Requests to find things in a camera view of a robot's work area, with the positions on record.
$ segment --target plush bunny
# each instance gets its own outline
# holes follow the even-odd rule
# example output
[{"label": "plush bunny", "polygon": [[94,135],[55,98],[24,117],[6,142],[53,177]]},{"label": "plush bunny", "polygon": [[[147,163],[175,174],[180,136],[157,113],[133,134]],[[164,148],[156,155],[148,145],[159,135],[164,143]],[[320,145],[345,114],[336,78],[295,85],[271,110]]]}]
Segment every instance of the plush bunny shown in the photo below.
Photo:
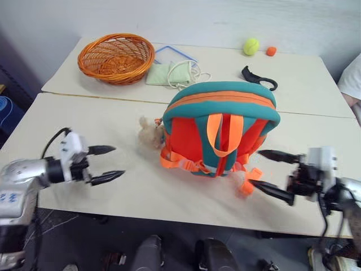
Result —
[{"label": "plush bunny", "polygon": [[139,119],[139,124],[142,127],[138,134],[141,143],[150,148],[161,148],[164,139],[164,126],[149,123],[145,117]]}]

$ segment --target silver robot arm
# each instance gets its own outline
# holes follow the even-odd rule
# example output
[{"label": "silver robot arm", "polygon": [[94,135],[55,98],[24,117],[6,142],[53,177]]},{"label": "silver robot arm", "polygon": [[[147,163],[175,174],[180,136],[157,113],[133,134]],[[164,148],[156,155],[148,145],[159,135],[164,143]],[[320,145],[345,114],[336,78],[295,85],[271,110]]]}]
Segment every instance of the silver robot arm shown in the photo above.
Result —
[{"label": "silver robot arm", "polygon": [[85,181],[91,185],[109,182],[125,171],[92,177],[86,156],[105,154],[111,146],[87,147],[84,139],[70,132],[60,144],[60,159],[17,160],[6,165],[0,183],[0,270],[19,268],[25,261],[24,242],[40,189],[52,183]]}]

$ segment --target white sleeve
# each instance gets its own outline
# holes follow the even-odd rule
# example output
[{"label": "white sleeve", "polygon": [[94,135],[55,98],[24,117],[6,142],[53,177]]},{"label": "white sleeve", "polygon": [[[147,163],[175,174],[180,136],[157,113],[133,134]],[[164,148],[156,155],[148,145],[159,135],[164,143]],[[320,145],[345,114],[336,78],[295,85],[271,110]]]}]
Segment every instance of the white sleeve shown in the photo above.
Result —
[{"label": "white sleeve", "polygon": [[361,54],[347,66],[337,86],[340,92],[361,100]]}]

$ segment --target orange ball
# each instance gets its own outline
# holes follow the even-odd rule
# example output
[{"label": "orange ball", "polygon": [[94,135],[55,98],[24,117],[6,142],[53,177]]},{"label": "orange ball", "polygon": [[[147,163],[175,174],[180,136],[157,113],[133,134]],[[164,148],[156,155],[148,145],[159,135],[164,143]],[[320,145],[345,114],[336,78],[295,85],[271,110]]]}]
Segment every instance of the orange ball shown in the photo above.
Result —
[{"label": "orange ball", "polygon": [[277,48],[276,47],[268,47],[267,51],[266,51],[266,55],[269,56],[274,56],[277,52]]}]

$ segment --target backpack handle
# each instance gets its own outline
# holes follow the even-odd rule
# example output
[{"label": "backpack handle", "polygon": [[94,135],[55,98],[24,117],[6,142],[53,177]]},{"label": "backpack handle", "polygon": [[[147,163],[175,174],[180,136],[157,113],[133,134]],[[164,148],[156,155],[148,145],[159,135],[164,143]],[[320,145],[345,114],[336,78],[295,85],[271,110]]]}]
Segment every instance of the backpack handle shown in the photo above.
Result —
[{"label": "backpack handle", "polygon": [[230,119],[230,137],[228,139],[228,148],[226,151],[218,150],[215,145],[215,139],[217,137],[217,133],[219,127],[221,125],[222,114],[212,114],[208,116],[207,121],[207,137],[208,141],[214,151],[214,153],[218,157],[225,157],[235,149],[238,148],[243,133],[243,117],[238,115],[231,115]]}]

